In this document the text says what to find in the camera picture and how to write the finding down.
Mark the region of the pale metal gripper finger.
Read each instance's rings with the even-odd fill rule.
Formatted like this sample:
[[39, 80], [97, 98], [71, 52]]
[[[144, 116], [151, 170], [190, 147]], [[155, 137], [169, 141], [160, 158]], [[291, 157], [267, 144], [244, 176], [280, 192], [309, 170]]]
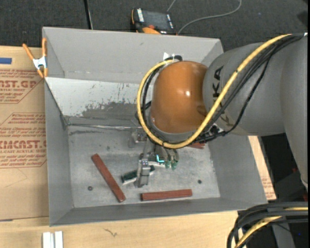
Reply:
[[137, 178], [134, 182], [136, 188], [141, 188], [148, 184], [150, 176], [150, 165], [148, 160], [139, 160], [137, 168]]
[[134, 148], [137, 144], [144, 143], [147, 140], [146, 133], [141, 129], [134, 129], [128, 139], [128, 147]]

